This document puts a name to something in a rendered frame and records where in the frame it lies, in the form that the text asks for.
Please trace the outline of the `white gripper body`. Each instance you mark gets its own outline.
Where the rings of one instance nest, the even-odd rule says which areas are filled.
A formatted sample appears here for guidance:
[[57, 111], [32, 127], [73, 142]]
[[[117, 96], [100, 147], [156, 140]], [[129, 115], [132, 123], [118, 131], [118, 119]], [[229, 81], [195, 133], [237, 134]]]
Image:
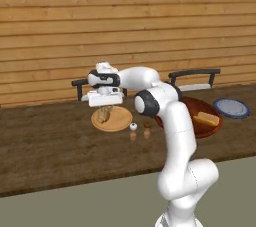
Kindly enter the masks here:
[[123, 94], [121, 92], [102, 95], [95, 91], [90, 91], [81, 98], [82, 101], [87, 101], [90, 107], [108, 106], [123, 103]]

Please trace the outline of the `tan bun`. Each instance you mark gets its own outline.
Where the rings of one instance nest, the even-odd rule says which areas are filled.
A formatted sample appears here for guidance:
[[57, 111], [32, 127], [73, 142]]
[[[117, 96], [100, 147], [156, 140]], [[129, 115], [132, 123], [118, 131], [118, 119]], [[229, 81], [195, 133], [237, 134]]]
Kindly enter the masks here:
[[112, 111], [112, 106], [102, 106], [98, 110], [98, 121], [100, 123], [105, 123], [109, 120]]
[[218, 116], [206, 112], [199, 112], [197, 115], [194, 115], [193, 120], [196, 123], [204, 124], [207, 126], [217, 126], [220, 122], [220, 118]]

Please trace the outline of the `round wooden plate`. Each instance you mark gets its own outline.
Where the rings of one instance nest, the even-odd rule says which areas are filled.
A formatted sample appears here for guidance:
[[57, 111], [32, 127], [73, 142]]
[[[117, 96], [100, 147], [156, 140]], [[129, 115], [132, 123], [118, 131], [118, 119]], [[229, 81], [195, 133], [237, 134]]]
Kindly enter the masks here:
[[98, 113], [96, 110], [91, 117], [94, 127], [104, 132], [119, 132], [130, 126], [132, 123], [132, 113], [124, 107], [114, 106], [110, 112], [110, 118], [100, 123], [98, 121]]

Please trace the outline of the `reddish-brown bowl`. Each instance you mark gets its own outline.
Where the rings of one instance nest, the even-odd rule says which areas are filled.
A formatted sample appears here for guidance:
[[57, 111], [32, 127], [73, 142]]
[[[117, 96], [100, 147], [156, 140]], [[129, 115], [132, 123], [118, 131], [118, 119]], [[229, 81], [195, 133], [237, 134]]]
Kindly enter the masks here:
[[[193, 116], [206, 112], [220, 118], [217, 126], [196, 123]], [[159, 126], [171, 134], [186, 133], [196, 138], [205, 138], [218, 132], [222, 126], [222, 117], [209, 103], [192, 97], [184, 97], [181, 102], [173, 102], [162, 116], [155, 118]]]

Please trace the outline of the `blue-rimmed grey plate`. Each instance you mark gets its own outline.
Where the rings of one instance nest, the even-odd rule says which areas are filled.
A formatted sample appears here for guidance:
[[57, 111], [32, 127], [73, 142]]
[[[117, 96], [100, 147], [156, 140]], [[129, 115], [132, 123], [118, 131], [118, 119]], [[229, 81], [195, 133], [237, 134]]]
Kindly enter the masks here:
[[214, 108], [223, 116], [232, 119], [244, 119], [250, 115], [250, 108], [237, 99], [219, 98], [213, 102]]

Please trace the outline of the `black chair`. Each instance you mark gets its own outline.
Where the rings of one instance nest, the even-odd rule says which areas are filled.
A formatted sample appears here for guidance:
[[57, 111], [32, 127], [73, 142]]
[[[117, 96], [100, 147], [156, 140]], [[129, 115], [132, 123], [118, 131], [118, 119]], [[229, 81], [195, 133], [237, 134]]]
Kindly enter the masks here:
[[88, 85], [88, 79], [73, 80], [71, 82], [71, 85], [77, 89], [78, 100], [81, 100], [82, 96], [83, 96], [82, 86], [83, 85]]
[[207, 83], [202, 84], [190, 84], [190, 85], [182, 85], [178, 88], [182, 91], [196, 91], [196, 90], [206, 90], [206, 89], [212, 89], [214, 78], [216, 74], [220, 74], [220, 69], [190, 69], [190, 70], [182, 70], [177, 72], [172, 72], [168, 74], [168, 77], [170, 78], [170, 84], [173, 86], [176, 86], [176, 78], [177, 77], [183, 77], [183, 76], [189, 76], [189, 75], [199, 75], [199, 74], [208, 74], [209, 80]]

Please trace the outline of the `white-topped wooden salt shaker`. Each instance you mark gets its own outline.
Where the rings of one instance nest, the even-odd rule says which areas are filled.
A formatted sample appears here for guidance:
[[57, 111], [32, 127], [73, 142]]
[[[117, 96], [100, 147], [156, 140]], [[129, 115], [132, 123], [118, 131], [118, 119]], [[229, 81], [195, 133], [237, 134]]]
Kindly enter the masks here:
[[130, 124], [130, 140], [135, 141], [137, 137], [137, 124], [136, 123], [131, 123]]

